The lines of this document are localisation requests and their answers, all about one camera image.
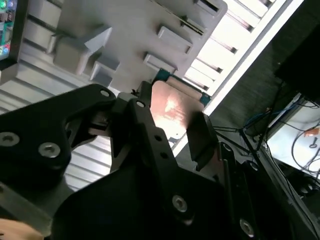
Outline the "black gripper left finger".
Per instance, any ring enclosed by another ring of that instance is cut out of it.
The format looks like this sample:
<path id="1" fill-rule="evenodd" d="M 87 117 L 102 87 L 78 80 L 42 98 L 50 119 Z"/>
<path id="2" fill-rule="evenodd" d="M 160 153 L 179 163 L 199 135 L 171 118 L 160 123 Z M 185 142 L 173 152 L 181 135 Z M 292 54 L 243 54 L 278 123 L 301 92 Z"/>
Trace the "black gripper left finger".
<path id="1" fill-rule="evenodd" d="M 2 115 L 0 135 L 1 181 L 32 190 L 56 185 L 72 151 L 100 135 L 111 139 L 111 173 L 132 163 L 175 160 L 147 101 L 123 100 L 98 84 Z"/>

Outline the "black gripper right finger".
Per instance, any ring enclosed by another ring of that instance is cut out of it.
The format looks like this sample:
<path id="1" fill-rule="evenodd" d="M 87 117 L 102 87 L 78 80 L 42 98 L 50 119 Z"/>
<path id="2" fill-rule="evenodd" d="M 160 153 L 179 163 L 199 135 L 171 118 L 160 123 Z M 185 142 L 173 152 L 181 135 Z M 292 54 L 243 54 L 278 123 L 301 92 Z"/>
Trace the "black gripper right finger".
<path id="1" fill-rule="evenodd" d="M 225 213 L 239 240 L 264 240 L 258 215 L 252 202 L 244 169 L 236 161 L 232 148 L 219 141 L 210 119 L 202 112 L 193 115 L 187 128 L 192 161 L 196 170 L 210 176 L 223 188 Z"/>

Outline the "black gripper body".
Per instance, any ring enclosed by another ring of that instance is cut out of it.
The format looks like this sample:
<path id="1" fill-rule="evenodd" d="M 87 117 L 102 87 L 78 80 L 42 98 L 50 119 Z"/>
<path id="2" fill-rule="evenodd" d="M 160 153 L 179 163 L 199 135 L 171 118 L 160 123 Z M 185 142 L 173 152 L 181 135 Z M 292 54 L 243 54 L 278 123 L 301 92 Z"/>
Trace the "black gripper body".
<path id="1" fill-rule="evenodd" d="M 235 162 L 215 164 L 217 180 L 154 159 L 131 163 L 72 194 L 53 219 L 56 240 L 237 240 L 231 184 Z"/>

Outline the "person's bare hand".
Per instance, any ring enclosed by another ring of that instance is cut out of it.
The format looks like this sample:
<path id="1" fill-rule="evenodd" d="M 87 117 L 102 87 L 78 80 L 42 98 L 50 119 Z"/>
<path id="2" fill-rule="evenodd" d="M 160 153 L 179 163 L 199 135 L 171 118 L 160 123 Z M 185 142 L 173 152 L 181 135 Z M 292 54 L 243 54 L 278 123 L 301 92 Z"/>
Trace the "person's bare hand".
<path id="1" fill-rule="evenodd" d="M 0 219 L 1 240 L 43 240 L 44 236 L 31 226 L 9 219 Z"/>

